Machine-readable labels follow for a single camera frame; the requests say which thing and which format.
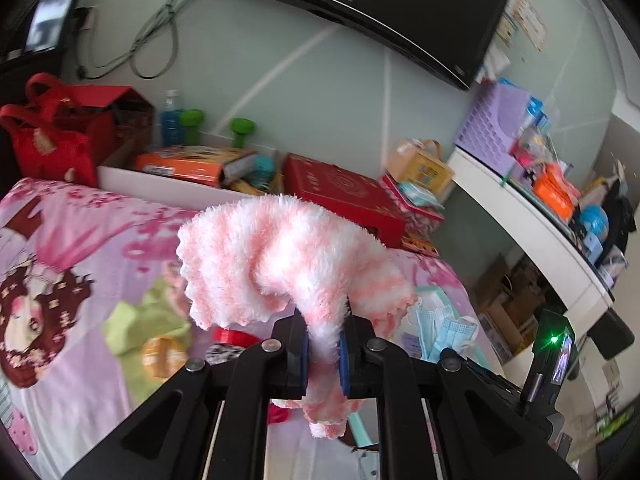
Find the purple baby wipes pack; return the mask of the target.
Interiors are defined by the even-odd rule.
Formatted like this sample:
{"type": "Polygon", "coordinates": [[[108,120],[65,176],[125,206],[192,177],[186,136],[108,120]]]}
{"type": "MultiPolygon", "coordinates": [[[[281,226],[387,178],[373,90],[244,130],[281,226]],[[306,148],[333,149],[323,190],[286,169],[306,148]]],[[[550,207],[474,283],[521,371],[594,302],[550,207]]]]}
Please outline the purple baby wipes pack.
{"type": "Polygon", "coordinates": [[[422,358],[422,346],[418,335],[403,333],[401,335],[401,344],[402,348],[404,348],[413,359],[422,358]]]}

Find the blue face mask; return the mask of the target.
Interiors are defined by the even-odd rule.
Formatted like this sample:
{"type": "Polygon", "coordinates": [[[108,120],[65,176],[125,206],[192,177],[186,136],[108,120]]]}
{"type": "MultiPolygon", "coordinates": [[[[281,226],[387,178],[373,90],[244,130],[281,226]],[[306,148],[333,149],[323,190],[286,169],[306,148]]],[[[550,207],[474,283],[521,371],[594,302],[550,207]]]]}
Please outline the blue face mask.
{"type": "Polygon", "coordinates": [[[489,368],[477,342],[480,322],[474,316],[459,314],[440,287],[426,286],[416,290],[416,302],[409,307],[393,339],[401,348],[403,333],[420,337],[422,361],[437,363],[442,350],[451,349],[462,358],[489,368]]]}

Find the green microfiber cloth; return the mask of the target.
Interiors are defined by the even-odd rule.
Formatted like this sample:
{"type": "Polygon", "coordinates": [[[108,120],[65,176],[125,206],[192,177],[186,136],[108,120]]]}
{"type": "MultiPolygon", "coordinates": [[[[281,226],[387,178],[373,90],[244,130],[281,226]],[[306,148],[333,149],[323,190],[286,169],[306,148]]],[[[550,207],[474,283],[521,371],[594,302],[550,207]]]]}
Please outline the green microfiber cloth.
{"type": "Polygon", "coordinates": [[[189,357],[191,323],[177,313],[167,291],[167,283],[158,278],[143,294],[140,302],[130,304],[128,301],[119,301],[103,323],[102,332],[106,345],[118,359],[135,406],[140,405],[164,383],[149,378],[143,370],[141,350],[145,341],[157,336],[174,337],[189,357]]]}

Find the pink white fluffy towel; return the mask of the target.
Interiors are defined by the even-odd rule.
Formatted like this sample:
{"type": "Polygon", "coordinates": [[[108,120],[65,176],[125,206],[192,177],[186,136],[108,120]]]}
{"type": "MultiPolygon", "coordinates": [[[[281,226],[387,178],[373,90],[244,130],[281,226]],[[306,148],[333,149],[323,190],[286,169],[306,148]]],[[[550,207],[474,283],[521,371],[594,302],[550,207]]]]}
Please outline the pink white fluffy towel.
{"type": "Polygon", "coordinates": [[[210,207],[180,226],[177,256],[190,315],[202,330],[268,322],[289,304],[303,315],[309,382],[298,401],[316,438],[335,439],[360,408],[338,379],[346,314],[388,338],[416,302],[416,288],[375,236],[293,196],[265,195],[210,207]]]}

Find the leopard print scrunchie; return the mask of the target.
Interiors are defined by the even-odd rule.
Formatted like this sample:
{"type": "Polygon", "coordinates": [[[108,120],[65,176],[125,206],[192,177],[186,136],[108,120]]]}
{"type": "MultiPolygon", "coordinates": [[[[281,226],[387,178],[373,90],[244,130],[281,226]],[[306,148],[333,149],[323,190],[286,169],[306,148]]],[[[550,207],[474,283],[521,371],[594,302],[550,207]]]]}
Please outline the leopard print scrunchie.
{"type": "Polygon", "coordinates": [[[210,366],[222,364],[237,359],[243,351],[243,347],[234,344],[215,342],[205,351],[205,361],[210,366]]]}

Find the red tape roll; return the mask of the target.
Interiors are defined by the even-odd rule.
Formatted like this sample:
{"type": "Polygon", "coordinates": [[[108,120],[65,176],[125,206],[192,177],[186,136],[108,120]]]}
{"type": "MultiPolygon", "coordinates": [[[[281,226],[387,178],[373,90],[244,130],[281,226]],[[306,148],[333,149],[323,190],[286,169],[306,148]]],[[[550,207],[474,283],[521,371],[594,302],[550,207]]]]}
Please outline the red tape roll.
{"type": "Polygon", "coordinates": [[[242,332],[242,330],[215,327],[212,331],[212,341],[216,342],[216,344],[246,349],[254,346],[254,344],[259,344],[262,340],[250,333],[242,332]]]}

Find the cardboard milk carton box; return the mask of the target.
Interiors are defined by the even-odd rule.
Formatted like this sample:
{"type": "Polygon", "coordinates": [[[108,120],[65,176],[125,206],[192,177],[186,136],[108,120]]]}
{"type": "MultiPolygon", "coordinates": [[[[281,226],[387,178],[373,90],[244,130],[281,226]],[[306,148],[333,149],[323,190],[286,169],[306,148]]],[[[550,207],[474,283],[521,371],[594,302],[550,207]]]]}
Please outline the cardboard milk carton box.
{"type": "Polygon", "coordinates": [[[480,312],[477,317],[501,364],[511,361],[534,342],[537,323],[533,318],[525,330],[519,330],[506,314],[499,314],[498,321],[489,312],[480,312]]]}

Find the orange snack packet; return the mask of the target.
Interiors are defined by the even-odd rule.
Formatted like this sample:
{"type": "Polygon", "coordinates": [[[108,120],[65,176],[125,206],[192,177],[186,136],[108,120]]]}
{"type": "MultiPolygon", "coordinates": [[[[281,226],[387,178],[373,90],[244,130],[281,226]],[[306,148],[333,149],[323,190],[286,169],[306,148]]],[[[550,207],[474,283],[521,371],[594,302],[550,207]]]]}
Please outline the orange snack packet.
{"type": "Polygon", "coordinates": [[[570,222],[578,205],[580,192],[565,179],[557,162],[544,164],[536,177],[533,192],[563,222],[570,222]]]}

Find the yellow gift carry box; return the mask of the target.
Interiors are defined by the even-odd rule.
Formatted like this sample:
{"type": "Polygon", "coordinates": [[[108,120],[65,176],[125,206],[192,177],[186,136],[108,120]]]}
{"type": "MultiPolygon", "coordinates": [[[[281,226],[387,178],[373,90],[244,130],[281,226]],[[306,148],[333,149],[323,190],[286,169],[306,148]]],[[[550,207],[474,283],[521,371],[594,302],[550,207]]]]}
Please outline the yellow gift carry box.
{"type": "Polygon", "coordinates": [[[397,183],[420,186],[436,197],[444,194],[454,177],[442,160],[442,147],[435,140],[400,141],[388,156],[385,169],[397,183]]]}

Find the orange cardboard box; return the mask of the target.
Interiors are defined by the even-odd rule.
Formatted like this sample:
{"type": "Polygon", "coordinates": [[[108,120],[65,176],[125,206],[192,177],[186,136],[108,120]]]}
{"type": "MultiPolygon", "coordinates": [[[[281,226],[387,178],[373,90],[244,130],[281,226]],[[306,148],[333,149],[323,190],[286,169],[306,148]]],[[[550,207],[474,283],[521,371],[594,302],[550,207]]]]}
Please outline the orange cardboard box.
{"type": "Polygon", "coordinates": [[[134,169],[222,188],[255,169],[257,153],[246,148],[176,145],[137,156],[134,169]]]}

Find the teal toy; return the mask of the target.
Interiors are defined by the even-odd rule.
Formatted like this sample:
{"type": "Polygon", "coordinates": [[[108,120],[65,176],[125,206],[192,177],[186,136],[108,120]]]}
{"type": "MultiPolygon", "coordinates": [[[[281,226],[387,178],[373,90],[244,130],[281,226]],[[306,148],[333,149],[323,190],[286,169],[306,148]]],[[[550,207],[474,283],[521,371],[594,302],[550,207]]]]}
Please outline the teal toy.
{"type": "Polygon", "coordinates": [[[265,155],[257,155],[254,170],[246,176],[245,180],[256,190],[267,193],[275,175],[276,163],[274,160],[265,155]]]}

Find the green dumbbell right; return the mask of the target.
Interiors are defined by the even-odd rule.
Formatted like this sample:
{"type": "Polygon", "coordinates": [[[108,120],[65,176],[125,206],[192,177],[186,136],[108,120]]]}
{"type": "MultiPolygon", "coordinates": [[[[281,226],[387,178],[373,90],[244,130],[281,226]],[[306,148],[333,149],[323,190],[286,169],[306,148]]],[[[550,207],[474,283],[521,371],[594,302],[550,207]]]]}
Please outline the green dumbbell right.
{"type": "Polygon", "coordinates": [[[230,122],[230,130],[233,133],[232,146],[234,148],[245,148],[245,141],[256,129],[256,124],[247,118],[233,118],[230,122]]]}

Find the green dumbbell left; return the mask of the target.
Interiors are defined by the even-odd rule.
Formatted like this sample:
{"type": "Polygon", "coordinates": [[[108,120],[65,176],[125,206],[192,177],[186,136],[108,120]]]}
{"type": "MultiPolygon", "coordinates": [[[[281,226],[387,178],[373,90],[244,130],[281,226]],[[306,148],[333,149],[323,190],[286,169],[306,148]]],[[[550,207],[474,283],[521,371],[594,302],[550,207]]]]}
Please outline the green dumbbell left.
{"type": "Polygon", "coordinates": [[[201,125],[205,120],[205,113],[198,108],[183,110],[179,116],[183,143],[186,145],[198,145],[201,140],[201,125]]]}

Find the dark red open box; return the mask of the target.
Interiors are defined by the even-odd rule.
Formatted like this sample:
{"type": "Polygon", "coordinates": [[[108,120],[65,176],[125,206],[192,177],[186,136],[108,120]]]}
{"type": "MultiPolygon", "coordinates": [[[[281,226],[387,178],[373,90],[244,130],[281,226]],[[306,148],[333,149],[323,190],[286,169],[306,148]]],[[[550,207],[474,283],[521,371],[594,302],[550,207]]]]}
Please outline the dark red open box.
{"type": "Polygon", "coordinates": [[[81,84],[74,87],[79,103],[77,129],[88,140],[91,169],[96,170],[123,146],[140,148],[150,140],[155,107],[128,86],[81,84]]]}

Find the red felt handbag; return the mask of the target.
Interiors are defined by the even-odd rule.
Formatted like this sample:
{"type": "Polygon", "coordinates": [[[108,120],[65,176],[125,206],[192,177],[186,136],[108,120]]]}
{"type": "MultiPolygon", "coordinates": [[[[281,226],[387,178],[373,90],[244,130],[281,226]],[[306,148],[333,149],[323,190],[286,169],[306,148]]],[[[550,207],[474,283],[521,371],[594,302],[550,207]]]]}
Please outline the red felt handbag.
{"type": "Polygon", "coordinates": [[[26,105],[1,107],[23,176],[98,185],[96,167],[120,145],[114,103],[124,87],[70,86],[53,75],[27,81],[26,105]]]}

